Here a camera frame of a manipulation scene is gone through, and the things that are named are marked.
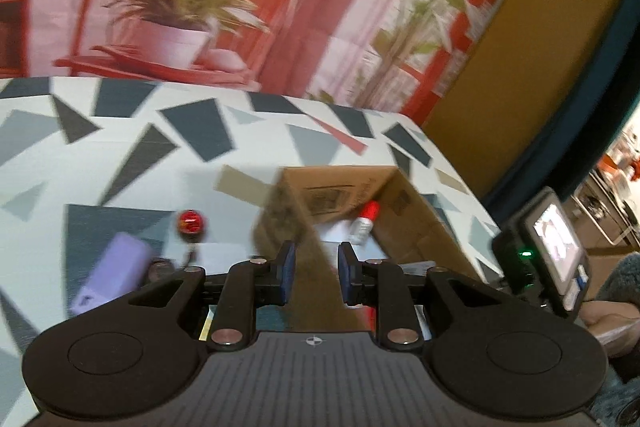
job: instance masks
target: patterned tabletop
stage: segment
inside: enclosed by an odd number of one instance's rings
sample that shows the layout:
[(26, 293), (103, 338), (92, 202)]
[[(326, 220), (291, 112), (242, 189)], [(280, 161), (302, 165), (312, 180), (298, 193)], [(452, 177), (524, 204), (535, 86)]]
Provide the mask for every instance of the patterned tabletop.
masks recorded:
[(20, 356), (69, 316), (113, 235), (182, 260), (175, 213), (209, 222), (201, 256), (223, 273), (254, 254), (251, 229), (281, 166), (397, 165), (486, 279), (494, 222), (407, 117), (312, 100), (100, 78), (0, 80), (0, 425), (36, 410)]

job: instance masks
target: logo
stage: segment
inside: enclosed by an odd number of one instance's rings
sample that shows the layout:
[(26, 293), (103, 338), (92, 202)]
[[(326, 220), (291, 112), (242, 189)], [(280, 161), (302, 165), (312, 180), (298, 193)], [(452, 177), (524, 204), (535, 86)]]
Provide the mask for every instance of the logo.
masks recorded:
[(316, 347), (322, 344), (324, 340), (322, 340), (320, 337), (309, 337), (307, 340), (305, 340), (305, 342), (309, 346)]

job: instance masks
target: person's hand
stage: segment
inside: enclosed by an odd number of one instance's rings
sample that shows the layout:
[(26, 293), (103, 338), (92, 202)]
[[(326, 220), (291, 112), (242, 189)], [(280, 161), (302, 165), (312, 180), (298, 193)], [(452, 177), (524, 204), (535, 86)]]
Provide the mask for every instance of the person's hand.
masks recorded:
[(640, 339), (640, 311), (633, 304), (589, 301), (582, 304), (578, 317), (611, 359), (629, 353)]

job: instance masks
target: box flap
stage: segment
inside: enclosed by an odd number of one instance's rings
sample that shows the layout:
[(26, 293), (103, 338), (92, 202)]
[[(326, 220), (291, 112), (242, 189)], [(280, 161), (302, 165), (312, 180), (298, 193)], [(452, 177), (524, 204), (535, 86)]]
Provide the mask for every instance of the box flap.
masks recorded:
[(435, 261), (439, 266), (479, 279), (471, 261), (440, 222), (431, 205), (404, 174), (396, 171), (378, 195), (380, 214), (373, 236), (398, 264)]
[(346, 216), (371, 200), (396, 172), (388, 166), (286, 168), (283, 177), (293, 187), (312, 223)]

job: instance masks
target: round pad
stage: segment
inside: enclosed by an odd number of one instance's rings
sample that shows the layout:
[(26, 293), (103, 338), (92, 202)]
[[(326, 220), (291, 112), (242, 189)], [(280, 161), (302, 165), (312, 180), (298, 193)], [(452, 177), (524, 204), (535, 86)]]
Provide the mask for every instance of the round pad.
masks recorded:
[(126, 371), (142, 357), (142, 343), (123, 333), (95, 333), (76, 341), (69, 362), (89, 375), (114, 375)]
[(551, 419), (580, 409), (599, 391), (607, 368), (588, 331), (521, 303), (456, 317), (434, 341), (430, 363), (462, 403), (513, 420)]
[(31, 343), (22, 375), (41, 409), (78, 419), (126, 417), (187, 386), (200, 362), (196, 341), (175, 322), (167, 327), (161, 310), (129, 308), (115, 322), (87, 312)]
[(498, 367), (519, 375), (538, 375), (553, 369), (562, 358), (562, 350), (553, 340), (530, 331), (498, 335), (486, 350)]

